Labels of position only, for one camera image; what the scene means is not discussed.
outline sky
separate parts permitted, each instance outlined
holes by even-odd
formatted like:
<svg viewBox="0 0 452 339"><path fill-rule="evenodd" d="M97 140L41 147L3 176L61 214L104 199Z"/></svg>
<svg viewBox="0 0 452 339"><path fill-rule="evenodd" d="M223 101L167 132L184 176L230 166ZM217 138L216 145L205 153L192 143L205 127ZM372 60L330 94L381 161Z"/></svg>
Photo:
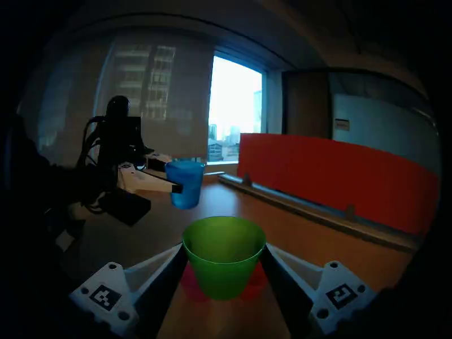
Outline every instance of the sky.
<svg viewBox="0 0 452 339"><path fill-rule="evenodd" d="M262 90L262 74L232 61L214 57L208 123L217 125L217 139L231 126L252 132L254 92Z"/></svg>

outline green cup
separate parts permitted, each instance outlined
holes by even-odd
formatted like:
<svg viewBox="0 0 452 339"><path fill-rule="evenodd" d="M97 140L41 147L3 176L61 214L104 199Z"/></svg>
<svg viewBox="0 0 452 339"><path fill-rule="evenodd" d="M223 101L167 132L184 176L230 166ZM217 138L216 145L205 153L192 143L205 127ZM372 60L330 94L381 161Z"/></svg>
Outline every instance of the green cup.
<svg viewBox="0 0 452 339"><path fill-rule="evenodd" d="M248 220L214 216L188 226L183 244L204 294L228 300L245 289L266 238L262 229Z"/></svg>

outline skyscraper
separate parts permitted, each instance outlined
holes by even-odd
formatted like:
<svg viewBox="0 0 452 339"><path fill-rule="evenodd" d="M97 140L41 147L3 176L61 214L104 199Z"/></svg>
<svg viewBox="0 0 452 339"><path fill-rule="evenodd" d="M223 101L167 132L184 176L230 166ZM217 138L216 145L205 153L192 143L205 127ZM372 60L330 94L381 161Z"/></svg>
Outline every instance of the skyscraper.
<svg viewBox="0 0 452 339"><path fill-rule="evenodd" d="M231 126L231 134L229 135L229 143L231 145L238 144L240 142L240 127Z"/></svg>
<svg viewBox="0 0 452 339"><path fill-rule="evenodd" d="M261 130L261 120L262 117L262 91L258 90L254 92L254 122L253 122L253 132L260 133Z"/></svg>
<svg viewBox="0 0 452 339"><path fill-rule="evenodd" d="M208 126L208 138L212 140L216 140L216 125L211 124Z"/></svg>

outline window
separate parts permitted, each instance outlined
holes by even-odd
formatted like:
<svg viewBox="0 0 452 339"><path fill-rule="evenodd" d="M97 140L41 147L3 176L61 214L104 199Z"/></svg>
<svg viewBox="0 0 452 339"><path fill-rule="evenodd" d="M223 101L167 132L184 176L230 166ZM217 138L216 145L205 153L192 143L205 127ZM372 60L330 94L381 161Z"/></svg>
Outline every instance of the window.
<svg viewBox="0 0 452 339"><path fill-rule="evenodd" d="M238 161L240 133L260 133L262 74L214 57L207 161Z"/></svg>

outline blue cup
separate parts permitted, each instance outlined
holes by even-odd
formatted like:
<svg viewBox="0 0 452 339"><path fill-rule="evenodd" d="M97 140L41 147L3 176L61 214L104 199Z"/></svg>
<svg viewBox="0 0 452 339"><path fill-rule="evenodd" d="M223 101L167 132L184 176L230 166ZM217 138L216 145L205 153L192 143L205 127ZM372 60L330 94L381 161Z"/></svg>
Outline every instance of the blue cup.
<svg viewBox="0 0 452 339"><path fill-rule="evenodd" d="M165 165L167 179L183 185L182 193L171 193L174 206L184 210L196 207L205 166L195 161L172 161Z"/></svg>

